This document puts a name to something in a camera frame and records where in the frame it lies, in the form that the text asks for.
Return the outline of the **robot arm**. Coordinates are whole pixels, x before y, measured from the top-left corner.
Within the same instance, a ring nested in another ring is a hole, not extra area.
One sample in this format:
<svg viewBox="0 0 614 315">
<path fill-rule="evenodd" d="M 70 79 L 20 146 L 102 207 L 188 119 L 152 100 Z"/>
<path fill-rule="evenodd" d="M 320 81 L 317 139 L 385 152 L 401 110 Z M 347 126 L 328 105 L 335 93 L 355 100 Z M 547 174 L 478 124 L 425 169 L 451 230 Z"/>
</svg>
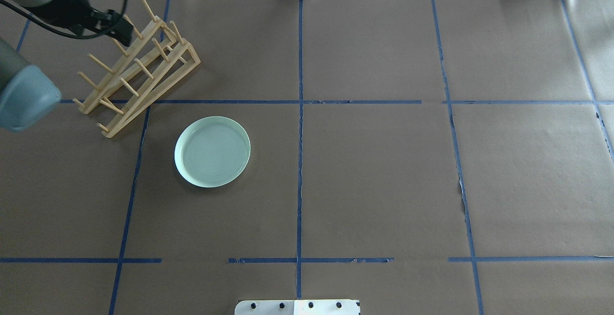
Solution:
<svg viewBox="0 0 614 315">
<path fill-rule="evenodd" d="M 89 0 L 1 0 L 2 6 L 55 35 L 91 40 L 104 35 L 122 46 L 132 42 L 132 24 L 121 11 L 95 9 Z M 1 42 L 1 127 L 20 132 L 37 123 L 60 102 L 60 90 L 36 65 Z"/>
</svg>

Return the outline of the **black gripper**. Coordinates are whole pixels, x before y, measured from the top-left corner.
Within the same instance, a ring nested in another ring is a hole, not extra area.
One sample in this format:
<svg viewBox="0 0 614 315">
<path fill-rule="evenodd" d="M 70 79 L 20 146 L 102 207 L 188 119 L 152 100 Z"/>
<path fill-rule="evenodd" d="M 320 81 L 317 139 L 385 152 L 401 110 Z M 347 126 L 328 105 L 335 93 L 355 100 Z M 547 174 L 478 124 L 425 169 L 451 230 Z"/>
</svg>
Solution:
<svg viewBox="0 0 614 315">
<path fill-rule="evenodd" d="M 95 9 L 89 0 L 50 0 L 29 5 L 29 11 L 49 25 L 68 29 L 75 35 L 83 35 L 88 29 L 103 32 L 125 47 L 132 43 L 132 23 L 117 11 Z"/>
</svg>

